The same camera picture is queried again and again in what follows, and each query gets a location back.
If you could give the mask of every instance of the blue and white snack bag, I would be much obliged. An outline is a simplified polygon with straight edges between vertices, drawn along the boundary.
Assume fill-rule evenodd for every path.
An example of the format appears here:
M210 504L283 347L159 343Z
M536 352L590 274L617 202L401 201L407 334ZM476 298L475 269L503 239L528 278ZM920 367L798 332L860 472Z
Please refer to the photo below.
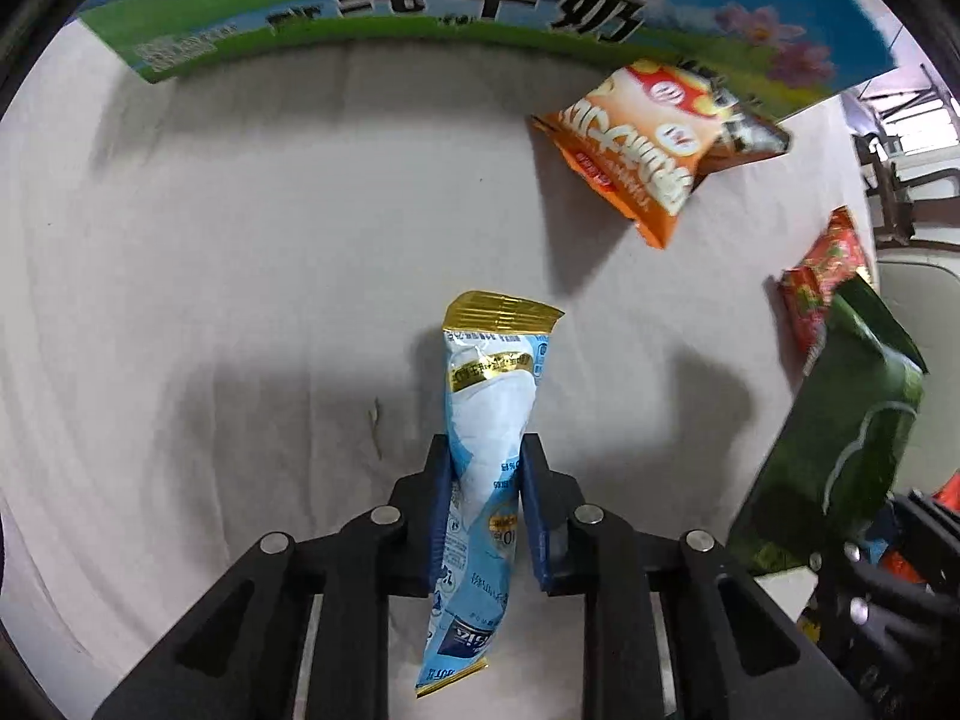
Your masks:
M562 315L532 300L485 292L464 293L446 309L446 432L454 481L418 696L487 665L484 651L510 594L520 440L550 333Z

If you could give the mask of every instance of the white tablecloth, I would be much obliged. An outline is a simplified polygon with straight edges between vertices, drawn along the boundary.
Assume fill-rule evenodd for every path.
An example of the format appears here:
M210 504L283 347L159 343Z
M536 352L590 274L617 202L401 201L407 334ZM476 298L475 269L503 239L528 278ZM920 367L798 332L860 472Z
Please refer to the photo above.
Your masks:
M18 603L117 680L262 533L385 501L443 429L469 289L566 312L530 423L555 469L637 528L725 536L797 383L774 279L834 206L866 223L856 158L823 103L651 250L524 121L601 77L371 43L152 87L64 30L0 122ZM493 666L415 707L427 613L392 604L392 718L579 716L580 603L536 592L522 540Z

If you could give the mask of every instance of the black metal bracket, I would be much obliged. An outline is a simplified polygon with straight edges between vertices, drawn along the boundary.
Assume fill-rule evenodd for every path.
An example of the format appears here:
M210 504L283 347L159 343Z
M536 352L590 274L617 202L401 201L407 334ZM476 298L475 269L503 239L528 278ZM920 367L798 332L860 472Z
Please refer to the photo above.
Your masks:
M549 469L539 437L521 450L534 570L551 595L584 595L584 720L664 717L651 593L664 610L678 718L870 716L822 652L716 539L637 533L586 504Z
M860 720L860 697L704 531L637 533L584 502L523 439L521 490L534 572L584 596L584 720L661 720L659 594L678 720ZM389 596L426 597L443 557L452 486L445 436L387 505L332 536L268 533L171 628L95 720L286 720L314 597L323 594L306 717L385 720Z
M268 533L107 697L96 720L287 720L314 596L323 594L307 717L387 717L388 596L426 597L443 554L452 467L424 470L333 536Z
M896 549L928 584L863 560L852 542L824 550L810 616L819 647L884 720L954 713L960 664L960 517L914 491L889 502Z

